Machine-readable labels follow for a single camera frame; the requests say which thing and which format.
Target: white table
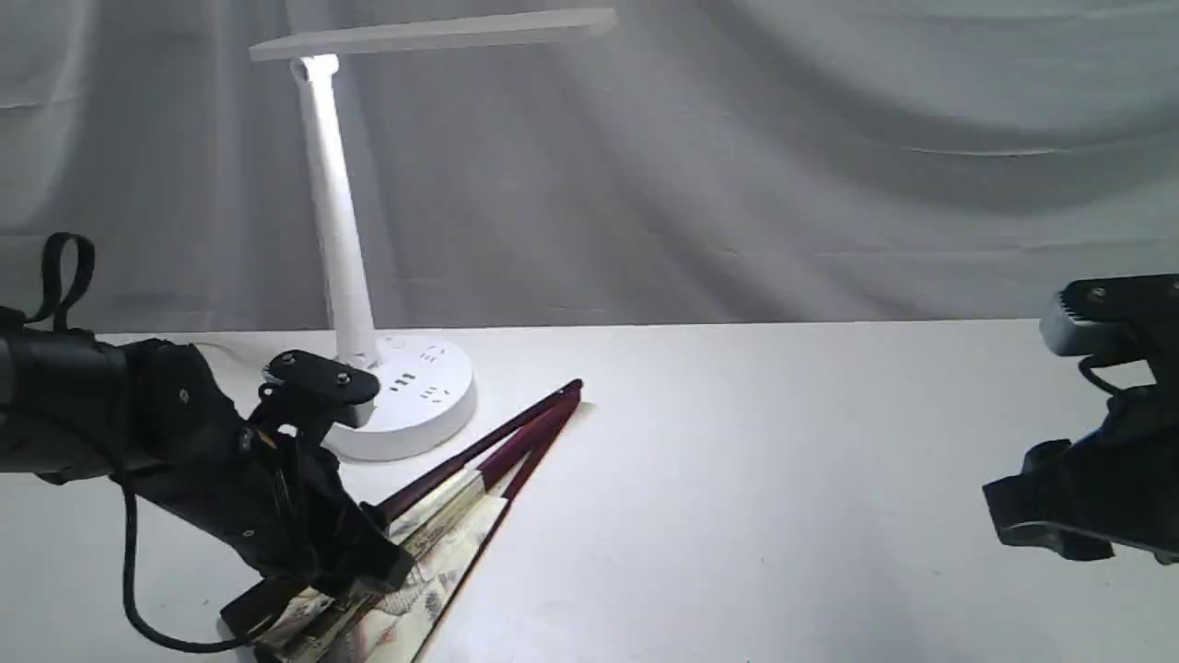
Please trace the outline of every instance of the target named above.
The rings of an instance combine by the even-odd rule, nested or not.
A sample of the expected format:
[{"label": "white table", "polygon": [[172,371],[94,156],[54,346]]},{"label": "white table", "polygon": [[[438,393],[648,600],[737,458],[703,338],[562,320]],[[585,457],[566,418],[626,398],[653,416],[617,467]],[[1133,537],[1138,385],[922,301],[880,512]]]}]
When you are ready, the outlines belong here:
[{"label": "white table", "polygon": [[[1035,324],[935,322],[448,332],[480,381],[457,439],[347,466],[360,499],[564,383],[584,407],[521,494],[424,661],[1172,661],[1179,572],[1137,551],[1066,563],[1001,546],[980,487],[1104,413]],[[325,333],[185,335],[261,366]],[[257,374],[206,356],[245,411]],[[213,639],[255,579],[153,507],[139,603]],[[119,606],[123,507],[106,481],[0,480],[0,658],[185,661]],[[232,655],[211,657],[235,661]]]}]

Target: white backdrop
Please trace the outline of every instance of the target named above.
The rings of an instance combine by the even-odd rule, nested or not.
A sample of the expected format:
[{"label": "white backdrop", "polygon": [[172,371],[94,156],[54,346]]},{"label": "white backdrop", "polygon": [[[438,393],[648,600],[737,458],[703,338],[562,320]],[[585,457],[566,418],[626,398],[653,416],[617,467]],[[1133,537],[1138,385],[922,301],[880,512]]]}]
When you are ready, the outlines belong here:
[{"label": "white backdrop", "polygon": [[614,6],[574,45],[345,60],[382,326],[1038,315],[1179,270],[1179,2],[0,1],[0,302],[321,327],[294,29]]}]

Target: desk lamp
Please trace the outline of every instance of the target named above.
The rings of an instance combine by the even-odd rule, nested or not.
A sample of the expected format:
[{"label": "desk lamp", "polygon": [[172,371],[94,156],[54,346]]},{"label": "desk lamp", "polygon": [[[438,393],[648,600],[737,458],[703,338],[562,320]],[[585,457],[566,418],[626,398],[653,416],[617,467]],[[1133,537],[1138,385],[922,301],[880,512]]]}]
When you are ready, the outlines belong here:
[{"label": "desk lamp", "polygon": [[559,9],[303,32],[250,47],[255,61],[290,61],[337,357],[381,381],[368,424],[336,426],[328,435],[337,453],[373,461],[419,454],[459,432],[475,412],[474,372],[461,348],[435,336],[376,333],[331,86],[338,55],[539,44],[600,34],[614,22],[613,9]]}]

